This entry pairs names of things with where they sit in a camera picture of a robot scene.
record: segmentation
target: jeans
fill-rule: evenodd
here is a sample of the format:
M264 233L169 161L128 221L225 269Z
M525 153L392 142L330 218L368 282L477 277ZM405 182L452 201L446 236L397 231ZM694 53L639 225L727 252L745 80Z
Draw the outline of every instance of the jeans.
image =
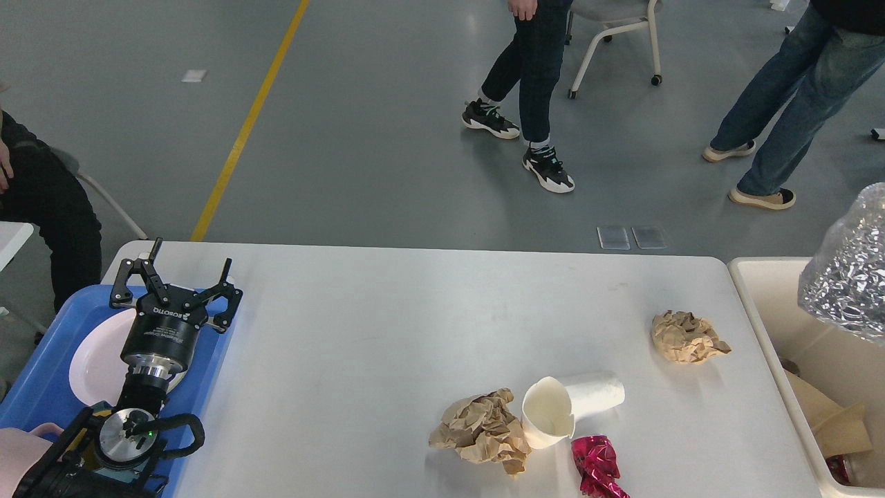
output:
M32 222L52 251L58 311L79 289L101 281L101 224L80 182L46 146L7 144L15 176L0 195L0 217Z
M762 133L795 92L753 158L750 171L737 184L738 190L754 196L780 191L824 121L842 109L883 61L885 36L835 27L809 6L780 51L747 85L710 142L718 151L748 143Z
M501 102L519 82L522 137L531 145L550 140L550 95L559 81L571 6L572 0L538 0L532 20L515 19L516 35L481 87L481 96Z

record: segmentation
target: crumpled brown paper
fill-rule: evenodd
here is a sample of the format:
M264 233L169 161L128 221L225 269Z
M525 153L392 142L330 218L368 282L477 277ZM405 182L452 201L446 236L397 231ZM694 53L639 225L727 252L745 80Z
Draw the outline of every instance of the crumpled brown paper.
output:
M526 470L532 452L519 419L507 409L513 393L506 387L456 401L442 413L442 423L430 435L431 447L453 447L472 463L500 462L508 475Z
M844 409L813 385L786 370L784 373L824 458L873 449L864 425L863 403Z
M731 347L716 335L705 318L690 312L667 310L651 322L651 340L660 353L671 362L703 363L720 354L731 353Z

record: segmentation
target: white paper cup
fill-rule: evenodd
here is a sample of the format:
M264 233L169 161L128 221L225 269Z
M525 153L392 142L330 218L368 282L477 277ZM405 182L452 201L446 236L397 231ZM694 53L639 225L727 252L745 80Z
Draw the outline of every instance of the white paper cup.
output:
M572 402L566 388L544 377L526 391L522 400L522 431L532 449L541 449L574 434Z
M559 382L568 393L575 418L595 415L624 402L624 385L608 370L564 377Z

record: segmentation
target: white plate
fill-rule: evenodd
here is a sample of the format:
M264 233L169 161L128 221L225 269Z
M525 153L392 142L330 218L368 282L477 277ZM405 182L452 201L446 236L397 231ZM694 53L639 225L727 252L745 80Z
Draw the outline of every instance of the white plate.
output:
M86 336L73 354L67 377L74 396L86 406L99 401L117 404L128 372L128 365L119 354L134 320L132 308L108 318ZM172 379L169 391L181 382L184 373Z

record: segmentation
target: black pants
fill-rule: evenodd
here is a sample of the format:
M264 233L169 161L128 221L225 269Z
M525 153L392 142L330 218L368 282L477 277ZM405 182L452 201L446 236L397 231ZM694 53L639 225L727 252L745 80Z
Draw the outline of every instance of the black pants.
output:
M101 281L101 224L86 192L48 147L10 147L14 177L0 195L0 216L31 222L52 251L50 272L58 311L78 290Z
M550 95L559 81L572 0L539 0L532 20L516 21L516 35L498 56L482 93L500 102L519 82L519 124L531 143L550 138Z

